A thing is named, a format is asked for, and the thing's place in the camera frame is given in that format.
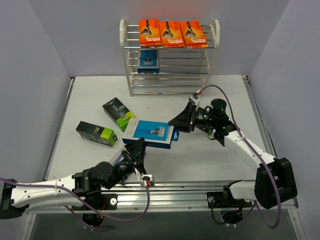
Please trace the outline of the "grey Harry's box blue razor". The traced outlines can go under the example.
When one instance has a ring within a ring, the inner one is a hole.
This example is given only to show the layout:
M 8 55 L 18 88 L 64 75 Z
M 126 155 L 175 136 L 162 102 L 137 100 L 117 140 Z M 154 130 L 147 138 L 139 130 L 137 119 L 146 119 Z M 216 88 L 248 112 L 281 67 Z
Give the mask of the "grey Harry's box blue razor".
M 109 160 L 109 163 L 114 166 L 116 165 L 117 163 L 119 163 L 121 160 L 123 160 L 124 157 L 122 156 L 122 153 L 118 152 L 116 153 L 110 160 Z

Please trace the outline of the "Harry's blade cartridge pack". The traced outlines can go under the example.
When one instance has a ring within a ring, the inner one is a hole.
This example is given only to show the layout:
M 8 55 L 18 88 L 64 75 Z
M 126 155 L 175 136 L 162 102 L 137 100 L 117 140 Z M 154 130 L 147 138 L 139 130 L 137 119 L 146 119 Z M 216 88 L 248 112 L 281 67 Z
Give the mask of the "Harry's blade cartridge pack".
M 124 144 L 144 138 L 147 147 L 170 149 L 179 140 L 180 132 L 167 122 L 131 118 L 122 137 Z

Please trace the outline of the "green black Gillette Labs box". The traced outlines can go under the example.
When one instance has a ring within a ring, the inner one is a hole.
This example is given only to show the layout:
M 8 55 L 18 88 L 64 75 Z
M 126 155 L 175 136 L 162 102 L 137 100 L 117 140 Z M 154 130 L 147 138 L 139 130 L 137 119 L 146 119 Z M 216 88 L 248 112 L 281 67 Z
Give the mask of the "green black Gillette Labs box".
M 117 97 L 106 102 L 102 108 L 122 132 L 125 132 L 130 120 L 136 117 Z

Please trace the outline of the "orange Gillette Fusion5 razor box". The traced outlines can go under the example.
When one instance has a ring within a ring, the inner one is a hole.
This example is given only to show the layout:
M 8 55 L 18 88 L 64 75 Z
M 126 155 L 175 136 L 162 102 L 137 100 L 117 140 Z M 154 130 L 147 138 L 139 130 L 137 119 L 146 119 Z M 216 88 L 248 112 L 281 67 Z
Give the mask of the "orange Gillette Fusion5 razor box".
M 208 47 L 208 41 L 198 20 L 180 21 L 179 25 L 187 49 Z

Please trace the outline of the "small orange Gillette razor box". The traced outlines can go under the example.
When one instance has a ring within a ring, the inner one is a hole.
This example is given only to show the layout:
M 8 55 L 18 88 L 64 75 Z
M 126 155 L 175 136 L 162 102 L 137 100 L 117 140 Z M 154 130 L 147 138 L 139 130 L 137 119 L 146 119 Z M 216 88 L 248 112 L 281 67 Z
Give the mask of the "small orange Gillette razor box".
M 162 45 L 158 19 L 141 19 L 138 22 L 139 46 L 160 47 Z

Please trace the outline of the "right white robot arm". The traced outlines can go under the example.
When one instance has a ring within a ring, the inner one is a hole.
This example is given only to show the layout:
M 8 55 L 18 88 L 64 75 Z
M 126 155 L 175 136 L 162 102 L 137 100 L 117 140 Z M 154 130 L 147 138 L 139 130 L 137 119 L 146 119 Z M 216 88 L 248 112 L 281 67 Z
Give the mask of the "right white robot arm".
M 290 161 L 265 152 L 239 132 L 226 114 L 225 100 L 216 98 L 205 109 L 197 107 L 197 103 L 190 100 L 168 124 L 184 133 L 195 128 L 210 129 L 214 140 L 238 155 L 255 173 L 254 181 L 238 180 L 223 187 L 225 205 L 232 207 L 240 200 L 249 200 L 271 209 L 298 195 Z

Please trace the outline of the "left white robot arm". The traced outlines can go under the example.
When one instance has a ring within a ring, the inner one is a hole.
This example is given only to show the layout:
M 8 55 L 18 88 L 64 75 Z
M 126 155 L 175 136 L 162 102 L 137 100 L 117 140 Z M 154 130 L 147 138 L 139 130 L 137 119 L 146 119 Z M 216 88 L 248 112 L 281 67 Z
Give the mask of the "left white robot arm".
M 146 183 L 145 139 L 139 138 L 121 149 L 116 164 L 102 161 L 81 172 L 51 181 L 20 183 L 1 178 L 4 183 L 0 199 L 2 220 L 21 217 L 26 210 L 60 206 L 87 207 L 97 212 L 102 204 L 102 189 L 110 190 L 131 174 Z

